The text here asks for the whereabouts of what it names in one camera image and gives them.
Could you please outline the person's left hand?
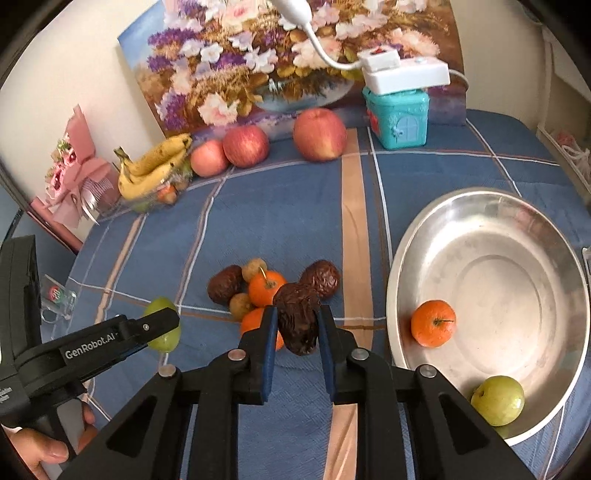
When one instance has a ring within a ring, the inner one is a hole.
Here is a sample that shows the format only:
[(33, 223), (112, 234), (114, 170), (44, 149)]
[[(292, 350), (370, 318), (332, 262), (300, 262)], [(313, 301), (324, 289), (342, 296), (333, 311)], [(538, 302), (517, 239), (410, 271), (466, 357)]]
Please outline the person's left hand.
[[(94, 426), (94, 412), (85, 402), (82, 403), (82, 412), (84, 430), (78, 440), (77, 453), (83, 450), (98, 433), (97, 428)], [(61, 464), (68, 459), (68, 448), (61, 441), (28, 428), (10, 429), (3, 427), (3, 430), (21, 459), (37, 479), (48, 479), (42, 466), (43, 463), (47, 465)]]

